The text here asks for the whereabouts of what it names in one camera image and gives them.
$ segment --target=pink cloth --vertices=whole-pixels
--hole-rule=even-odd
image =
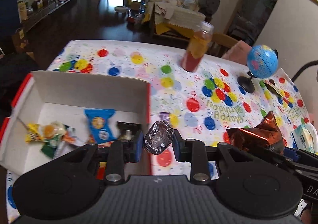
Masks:
[[[246,65],[247,55],[251,49],[252,47],[250,47],[247,43],[241,40],[236,45],[234,45],[229,51],[227,51],[222,56],[222,59]]]

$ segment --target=blue snack package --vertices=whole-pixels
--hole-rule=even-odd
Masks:
[[[114,109],[85,109],[91,134],[97,144],[117,140],[108,126],[108,118],[114,113]]]

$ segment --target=globe stand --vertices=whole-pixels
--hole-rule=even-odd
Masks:
[[[238,84],[248,93],[253,93],[255,91],[254,84],[252,82],[252,78],[255,78],[255,76],[251,73],[247,73],[250,78],[239,76],[238,77]]]

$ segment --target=bottle cap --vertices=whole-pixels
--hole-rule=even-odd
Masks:
[[[208,32],[208,33],[213,33],[214,27],[210,23],[206,21],[201,22],[201,29]]]

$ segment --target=brown foil snack bag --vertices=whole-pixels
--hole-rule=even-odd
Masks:
[[[272,111],[255,128],[227,129],[230,144],[248,151],[253,147],[265,147],[280,154],[284,152],[284,142]]]

